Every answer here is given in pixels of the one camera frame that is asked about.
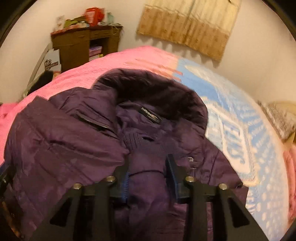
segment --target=two-tone curtain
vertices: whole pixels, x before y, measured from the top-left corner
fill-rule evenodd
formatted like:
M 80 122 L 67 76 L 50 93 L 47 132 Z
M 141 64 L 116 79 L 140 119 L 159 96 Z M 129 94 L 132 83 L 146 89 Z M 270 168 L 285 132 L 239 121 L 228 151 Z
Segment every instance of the two-tone curtain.
M 220 61 L 241 0 L 147 0 L 138 34 L 186 45 Z

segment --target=screw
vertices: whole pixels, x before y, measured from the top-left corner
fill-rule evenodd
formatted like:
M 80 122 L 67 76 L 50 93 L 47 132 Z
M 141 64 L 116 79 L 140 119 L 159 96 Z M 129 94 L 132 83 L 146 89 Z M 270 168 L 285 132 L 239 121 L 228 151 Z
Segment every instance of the screw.
M 189 183 L 193 183 L 193 182 L 195 182 L 195 178 L 192 177 L 192 176 L 187 176 L 187 177 L 185 177 L 185 180 L 186 180 L 187 182 L 189 182 Z
M 76 190 L 79 190 L 81 187 L 82 187 L 82 184 L 81 183 L 75 183 L 73 185 L 73 189 L 76 189 Z
M 114 176 L 108 176 L 108 177 L 106 177 L 106 181 L 107 182 L 114 182 L 116 180 L 116 177 L 114 177 Z
M 220 183 L 219 184 L 219 188 L 222 190 L 226 190 L 227 189 L 227 185 L 225 183 Z

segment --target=pink fabric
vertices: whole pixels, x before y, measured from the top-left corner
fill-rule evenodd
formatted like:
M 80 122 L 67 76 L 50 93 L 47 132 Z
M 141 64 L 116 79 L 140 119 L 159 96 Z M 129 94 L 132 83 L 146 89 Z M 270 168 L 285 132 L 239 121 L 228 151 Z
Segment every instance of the pink fabric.
M 78 68 L 60 74 L 49 84 L 24 98 L 7 113 L 5 118 L 0 119 L 0 165 L 4 162 L 4 147 L 15 116 L 26 107 L 35 96 L 49 99 L 51 96 L 73 87 L 80 86 L 91 88 L 100 75 L 113 68 L 144 69 L 168 78 L 179 80 L 173 76 L 173 73 L 178 72 L 175 70 L 177 65 L 178 57 L 176 55 L 155 47 L 143 46 L 94 59 Z
M 288 176 L 289 186 L 289 224 L 292 224 L 296 217 L 296 146 L 292 145 L 289 151 L 283 154 Z
M 17 103 L 9 103 L 9 104 L 3 104 L 0 106 L 0 119 L 4 119 L 8 112 L 11 111 Z

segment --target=purple jacket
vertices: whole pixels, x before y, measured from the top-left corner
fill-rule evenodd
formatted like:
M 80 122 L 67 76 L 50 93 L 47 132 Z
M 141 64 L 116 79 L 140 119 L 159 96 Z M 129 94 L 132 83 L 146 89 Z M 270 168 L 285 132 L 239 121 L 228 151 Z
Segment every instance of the purple jacket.
M 29 239 L 74 183 L 98 182 L 127 157 L 128 207 L 115 214 L 119 237 L 181 241 L 186 204 L 170 201 L 167 154 L 202 183 L 226 183 L 242 202 L 247 197 L 226 157 L 205 138 L 206 126 L 207 108 L 193 90 L 146 71 L 114 69 L 92 89 L 36 97 L 9 132 L 5 163 L 17 173 L 8 190 L 15 198 L 7 201 L 18 202 Z M 208 230 L 211 239 L 211 219 Z

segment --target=bedspread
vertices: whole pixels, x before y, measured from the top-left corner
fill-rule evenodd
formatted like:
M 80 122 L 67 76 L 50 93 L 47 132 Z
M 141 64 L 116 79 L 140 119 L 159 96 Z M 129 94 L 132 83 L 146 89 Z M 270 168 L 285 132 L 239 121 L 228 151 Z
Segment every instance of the bedspread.
M 246 208 L 270 241 L 287 230 L 288 184 L 281 143 L 270 123 L 244 91 L 227 79 L 160 49 L 144 46 L 92 60 L 56 77 L 0 119 L 0 164 L 10 126 L 35 96 L 49 97 L 76 87 L 90 88 L 113 68 L 144 69 L 174 78 L 192 88 L 208 108 L 206 136 L 228 158 L 249 187 Z

